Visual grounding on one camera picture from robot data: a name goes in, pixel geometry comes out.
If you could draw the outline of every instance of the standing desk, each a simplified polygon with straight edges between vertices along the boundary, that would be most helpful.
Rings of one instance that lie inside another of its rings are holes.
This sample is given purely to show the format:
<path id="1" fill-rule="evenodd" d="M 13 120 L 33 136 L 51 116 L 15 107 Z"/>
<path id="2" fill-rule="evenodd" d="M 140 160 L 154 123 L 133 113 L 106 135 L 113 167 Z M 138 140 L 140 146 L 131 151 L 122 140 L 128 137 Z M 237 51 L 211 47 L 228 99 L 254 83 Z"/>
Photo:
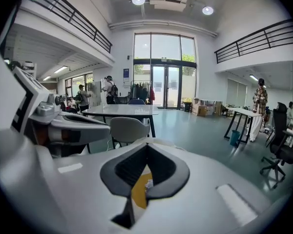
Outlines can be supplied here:
<path id="1" fill-rule="evenodd" d="M 236 117 L 236 114 L 239 113 L 240 114 L 240 118 L 239 118 L 239 121 L 238 121 L 238 124 L 237 124 L 235 130 L 237 130 L 238 127 L 239 127 L 239 124 L 240 124 L 242 115 L 245 115 L 246 117 L 245 117 L 244 126 L 243 126 L 243 129 L 242 129 L 242 133 L 240 135 L 240 138 L 238 140 L 237 146 L 239 146 L 241 142 L 246 144 L 248 142 L 249 138 L 250 138 L 250 132 L 251 132 L 251 127 L 252 127 L 252 123 L 253 123 L 253 117 L 262 117 L 262 115 L 261 114 L 258 114 L 258 113 L 253 113 L 252 111 L 249 111 L 249 110 L 246 110 L 246 109 L 243 109 L 243 108 L 235 108 L 235 107 L 226 107 L 226 108 L 228 110 L 234 111 L 234 114 L 233 114 L 232 120 L 230 122 L 230 125 L 229 125 L 229 127 L 228 127 L 228 129 L 226 131 L 226 134 L 225 134 L 224 138 L 230 139 L 230 137 L 228 136 L 228 133 L 229 133 L 230 128 L 231 128 L 231 126 L 232 126 L 232 124 L 234 122 L 234 119 Z M 243 136 L 243 133 L 244 133 L 244 130 L 245 130 L 245 127 L 246 127 L 246 124 L 248 122 L 248 118 L 249 117 L 251 118 L 251 121 L 250 121 L 249 130 L 248 130 L 248 135 L 246 137 L 246 140 L 242 140 L 242 136 Z"/>
<path id="2" fill-rule="evenodd" d="M 136 119 L 148 118 L 150 120 L 152 137 L 155 137 L 153 115 L 158 115 L 159 111 L 153 105 L 128 105 L 128 104 L 101 104 L 82 111 L 84 115 L 105 117 L 130 117 Z"/>

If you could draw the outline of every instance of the blue chair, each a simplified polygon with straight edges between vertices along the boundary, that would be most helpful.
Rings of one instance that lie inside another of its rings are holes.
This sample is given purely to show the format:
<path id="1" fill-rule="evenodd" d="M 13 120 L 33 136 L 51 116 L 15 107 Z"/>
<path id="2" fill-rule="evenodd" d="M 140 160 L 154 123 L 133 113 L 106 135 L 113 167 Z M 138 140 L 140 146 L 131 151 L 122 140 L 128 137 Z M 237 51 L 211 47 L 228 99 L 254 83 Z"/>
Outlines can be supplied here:
<path id="1" fill-rule="evenodd" d="M 141 99 L 131 99 L 128 102 L 129 105 L 145 105 L 145 102 Z"/>

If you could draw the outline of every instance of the door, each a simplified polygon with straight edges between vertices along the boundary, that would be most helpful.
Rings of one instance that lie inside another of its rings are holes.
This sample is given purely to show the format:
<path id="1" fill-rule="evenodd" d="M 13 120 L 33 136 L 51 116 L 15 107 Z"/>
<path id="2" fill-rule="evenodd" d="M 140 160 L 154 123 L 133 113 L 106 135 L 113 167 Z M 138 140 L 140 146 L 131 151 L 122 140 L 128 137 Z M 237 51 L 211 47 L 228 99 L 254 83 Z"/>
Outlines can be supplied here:
<path id="1" fill-rule="evenodd" d="M 179 109 L 181 100 L 181 67 L 153 65 L 152 88 L 155 93 L 153 105 L 160 109 Z"/>

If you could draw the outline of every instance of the gray floor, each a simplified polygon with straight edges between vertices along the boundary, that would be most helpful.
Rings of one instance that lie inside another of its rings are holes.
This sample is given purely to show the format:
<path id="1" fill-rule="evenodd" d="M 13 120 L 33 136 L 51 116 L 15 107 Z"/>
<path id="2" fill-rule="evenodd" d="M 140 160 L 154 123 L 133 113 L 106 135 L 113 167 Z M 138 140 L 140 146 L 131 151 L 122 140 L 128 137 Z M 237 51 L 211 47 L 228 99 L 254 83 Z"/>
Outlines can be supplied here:
<path id="1" fill-rule="evenodd" d="M 218 160 L 257 186 L 272 202 L 291 192 L 293 165 L 282 166 L 286 179 L 273 190 L 274 171 L 266 171 L 264 175 L 259 174 L 262 167 L 269 165 L 261 162 L 262 156 L 268 158 L 273 156 L 269 149 L 265 148 L 266 134 L 260 133 L 255 142 L 240 144 L 236 149 L 223 138 L 231 118 L 198 117 L 178 110 L 160 110 L 159 115 L 154 116 L 153 119 L 156 137 L 172 141 L 189 152 Z M 92 153 L 106 151 L 107 139 L 91 143 L 90 149 Z"/>

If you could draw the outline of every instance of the backpack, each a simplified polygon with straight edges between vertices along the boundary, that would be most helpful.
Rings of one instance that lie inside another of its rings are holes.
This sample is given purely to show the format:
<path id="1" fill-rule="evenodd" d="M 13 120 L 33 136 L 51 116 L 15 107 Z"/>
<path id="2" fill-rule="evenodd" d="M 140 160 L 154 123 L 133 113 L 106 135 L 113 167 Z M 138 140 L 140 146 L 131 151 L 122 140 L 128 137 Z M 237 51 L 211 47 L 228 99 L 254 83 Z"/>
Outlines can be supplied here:
<path id="1" fill-rule="evenodd" d="M 109 81 L 109 83 L 112 84 L 112 87 L 111 87 L 111 92 L 109 92 L 109 94 L 113 97 L 117 97 L 118 96 L 118 88 L 116 87 L 115 83 L 113 85 L 112 82 Z"/>
<path id="2" fill-rule="evenodd" d="M 78 91 L 75 96 L 76 105 L 80 104 L 83 100 L 82 94 Z"/>

